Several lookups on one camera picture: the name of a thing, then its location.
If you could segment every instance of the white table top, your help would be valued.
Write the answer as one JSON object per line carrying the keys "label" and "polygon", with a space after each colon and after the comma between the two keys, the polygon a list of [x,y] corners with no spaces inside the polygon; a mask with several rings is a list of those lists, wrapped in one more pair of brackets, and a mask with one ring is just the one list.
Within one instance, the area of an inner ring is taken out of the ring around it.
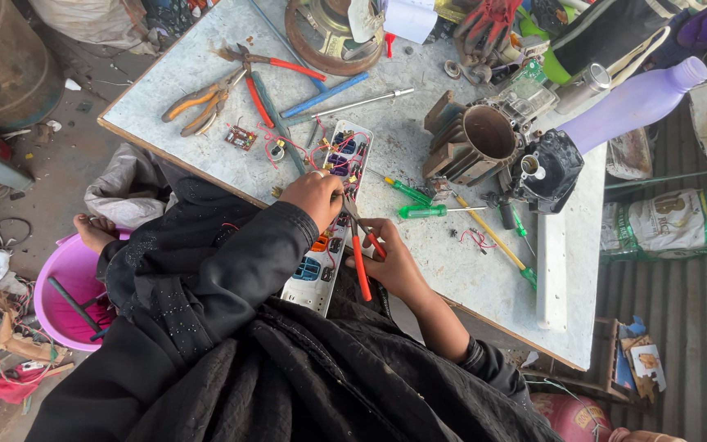
{"label": "white table top", "polygon": [[[284,7],[277,0],[259,2],[261,8],[281,31]],[[213,179],[227,189],[251,201],[267,205],[275,200],[273,186],[287,186],[299,173],[288,156],[270,165],[264,151],[265,132],[256,128],[260,121],[247,87],[234,88],[225,110],[211,129],[202,136],[182,138],[182,126],[192,120],[201,106],[191,108],[175,121],[164,124],[160,117],[175,100],[186,92],[200,89],[238,64],[216,55],[223,44],[248,45],[253,54],[274,56],[294,61],[289,52],[250,7],[248,0],[222,0],[164,54],[127,92],[103,114],[100,121],[123,137],[153,152],[171,158],[180,165]],[[410,45],[412,55],[404,48]],[[454,91],[457,102],[479,98],[477,91],[464,79],[452,80],[443,71],[447,59],[457,59],[454,47],[444,41],[428,46],[416,45],[398,38],[394,57],[383,57],[369,71],[370,78],[319,104],[313,110],[324,110],[396,89],[415,87],[410,95],[382,100],[348,109],[321,119],[328,133],[337,120],[349,120],[367,127],[375,134],[368,167],[407,183],[414,178],[421,183],[421,165],[427,159],[431,134],[423,129],[423,119],[430,108],[447,91]],[[253,65],[279,110],[305,101],[317,94],[309,79],[286,69]],[[330,76],[329,86],[344,79]],[[223,141],[226,124],[239,126],[259,135],[249,152]],[[552,113],[540,119],[534,129],[555,127],[567,120]],[[290,129],[293,141],[304,147],[313,123]],[[536,325],[536,294],[518,273],[517,267],[497,249],[482,255],[473,241],[462,244],[450,237],[450,230],[462,233],[477,224],[464,212],[450,213],[445,218],[398,218],[396,211],[411,203],[396,190],[380,182],[374,174],[362,179],[359,211],[366,217],[390,218],[396,222],[417,259],[427,282],[438,293],[465,306],[488,323],[518,337],[530,345],[565,363],[587,369],[590,364],[596,277],[599,257],[599,230],[604,187],[604,146],[585,157],[586,165],[574,194],[566,204],[567,286],[569,326],[564,333],[540,329]],[[470,205],[479,205],[478,195],[495,190],[495,183],[475,188],[455,186]],[[455,207],[456,201],[448,201]],[[525,229],[536,249],[536,216],[527,206],[516,205]],[[529,266],[536,266],[525,241],[514,232],[501,228],[497,211],[480,212],[481,216]]]}

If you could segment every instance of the plastic bottle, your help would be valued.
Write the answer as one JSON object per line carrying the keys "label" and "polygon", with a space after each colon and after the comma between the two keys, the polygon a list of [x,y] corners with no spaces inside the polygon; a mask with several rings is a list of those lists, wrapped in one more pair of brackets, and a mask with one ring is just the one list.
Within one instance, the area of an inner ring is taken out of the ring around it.
{"label": "plastic bottle", "polygon": [[635,75],[602,101],[558,126],[580,154],[616,136],[659,121],[694,86],[707,80],[707,67],[695,56],[668,69]]}

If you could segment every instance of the pink bucket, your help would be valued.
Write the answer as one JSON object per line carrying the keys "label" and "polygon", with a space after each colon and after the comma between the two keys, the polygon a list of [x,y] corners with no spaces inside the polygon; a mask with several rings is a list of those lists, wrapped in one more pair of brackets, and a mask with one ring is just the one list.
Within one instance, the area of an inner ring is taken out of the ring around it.
{"label": "pink bucket", "polygon": [[[130,238],[132,230],[117,228],[120,239]],[[34,285],[34,313],[45,332],[60,344],[93,352],[102,345],[102,339],[89,341],[94,330],[50,285],[48,277],[53,276],[78,304],[104,296],[105,285],[95,278],[100,256],[84,246],[78,234],[64,237],[56,244],[59,248],[51,253]],[[87,308],[86,313],[95,321],[107,316],[105,308],[99,305]]]}

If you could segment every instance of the work glove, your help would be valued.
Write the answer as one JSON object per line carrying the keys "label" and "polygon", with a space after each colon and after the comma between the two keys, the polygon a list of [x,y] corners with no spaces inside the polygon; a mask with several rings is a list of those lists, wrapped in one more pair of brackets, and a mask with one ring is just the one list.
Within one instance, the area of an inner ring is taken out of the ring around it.
{"label": "work glove", "polygon": [[[466,0],[454,2],[456,5],[467,3]],[[468,31],[463,43],[463,52],[476,54],[479,43],[483,43],[482,56],[488,56],[493,49],[509,35],[509,27],[515,19],[515,11],[520,0],[481,0],[463,22],[457,26],[455,38]]]}

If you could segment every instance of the wire cutter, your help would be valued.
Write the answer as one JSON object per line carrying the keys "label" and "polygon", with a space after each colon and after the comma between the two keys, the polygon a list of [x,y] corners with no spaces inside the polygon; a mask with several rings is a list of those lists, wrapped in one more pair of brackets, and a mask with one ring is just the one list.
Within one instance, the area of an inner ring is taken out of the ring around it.
{"label": "wire cutter", "polygon": [[207,107],[182,129],[181,136],[188,137],[192,134],[201,135],[206,132],[217,116],[225,107],[225,100],[228,100],[228,94],[233,86],[239,83],[244,76],[244,67],[238,68],[229,75],[222,77],[216,82],[202,89],[191,92],[182,98],[179,98],[167,111],[162,115],[162,122],[168,123],[177,117],[187,108],[195,105],[207,103]]}
{"label": "wire cutter", "polygon": [[353,261],[356,262],[356,273],[359,277],[359,285],[361,286],[361,297],[366,301],[371,300],[370,285],[367,281],[367,275],[365,274],[365,260],[361,256],[358,226],[365,232],[365,237],[370,240],[372,246],[376,248],[378,255],[386,259],[387,251],[383,249],[383,246],[378,242],[378,238],[372,233],[372,230],[370,230],[368,226],[362,226],[360,224],[359,211],[356,207],[356,203],[354,203],[348,195],[342,199],[342,210],[348,212],[351,217],[351,245],[353,245]]}
{"label": "wire cutter", "polygon": [[277,58],[271,58],[270,56],[250,54],[250,50],[239,43],[237,43],[236,46],[239,48],[239,52],[228,48],[228,54],[234,60],[242,62],[242,66],[245,70],[244,78],[247,79],[248,89],[250,90],[250,96],[253,98],[253,102],[255,103],[255,107],[258,109],[259,114],[261,114],[261,119],[270,129],[274,128],[274,123],[269,117],[269,114],[266,113],[266,109],[263,107],[263,103],[261,103],[261,99],[258,95],[258,90],[255,89],[255,82],[252,78],[252,63],[266,63],[268,65],[290,69],[291,71],[297,71],[304,75],[308,75],[309,77],[319,79],[320,81],[326,81],[326,75],[315,72],[312,69],[304,68],[299,65],[294,65],[293,63],[288,63],[287,61],[283,61]]}

